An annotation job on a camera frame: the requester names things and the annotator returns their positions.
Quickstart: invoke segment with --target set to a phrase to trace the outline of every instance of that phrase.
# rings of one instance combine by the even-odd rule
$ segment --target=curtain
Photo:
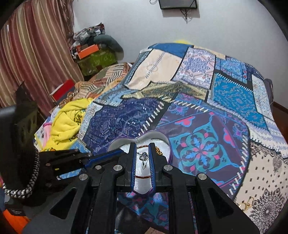
[[[83,81],[72,60],[73,0],[28,0],[1,29],[0,106],[15,104],[15,91],[25,87],[44,113],[54,107],[50,93],[67,79]]]

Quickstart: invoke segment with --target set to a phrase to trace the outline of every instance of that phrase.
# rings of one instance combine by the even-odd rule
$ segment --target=yellow cloth
[[[82,98],[68,102],[55,117],[50,138],[42,151],[67,150],[77,140],[86,108],[93,98]]]
[[[192,45],[192,43],[186,41],[186,40],[176,40],[175,43],[181,43],[181,44],[187,44],[187,45]]]

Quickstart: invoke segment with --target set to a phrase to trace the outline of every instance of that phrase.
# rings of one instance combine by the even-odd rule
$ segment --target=cable
[[[155,0],[154,2],[152,2],[152,0],[150,0],[149,2],[151,5],[155,5],[158,2],[158,0]]]
[[[191,9],[180,9],[181,13],[184,15],[185,21],[186,23],[188,23],[188,19],[187,19],[187,13],[188,11]]]

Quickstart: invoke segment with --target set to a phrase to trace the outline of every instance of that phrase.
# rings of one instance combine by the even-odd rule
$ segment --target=blue patterned blanket
[[[155,129],[169,139],[172,164],[206,173],[264,233],[287,200],[288,145],[277,128],[263,77],[251,65],[186,44],[155,44],[128,75],[94,100],[79,142],[93,154],[119,137]],[[168,229],[167,194],[119,201]]]

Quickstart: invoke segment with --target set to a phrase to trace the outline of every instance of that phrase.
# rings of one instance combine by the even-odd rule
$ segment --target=orange object
[[[76,46],[76,50],[77,50],[78,53],[80,53],[81,52],[81,45],[77,45]]]
[[[3,215],[18,234],[21,234],[23,228],[30,222],[27,217],[11,215],[8,210],[4,210]]]
[[[85,58],[86,56],[98,51],[98,45],[92,45],[89,46],[88,48],[81,50],[81,52],[78,53],[79,59]]]

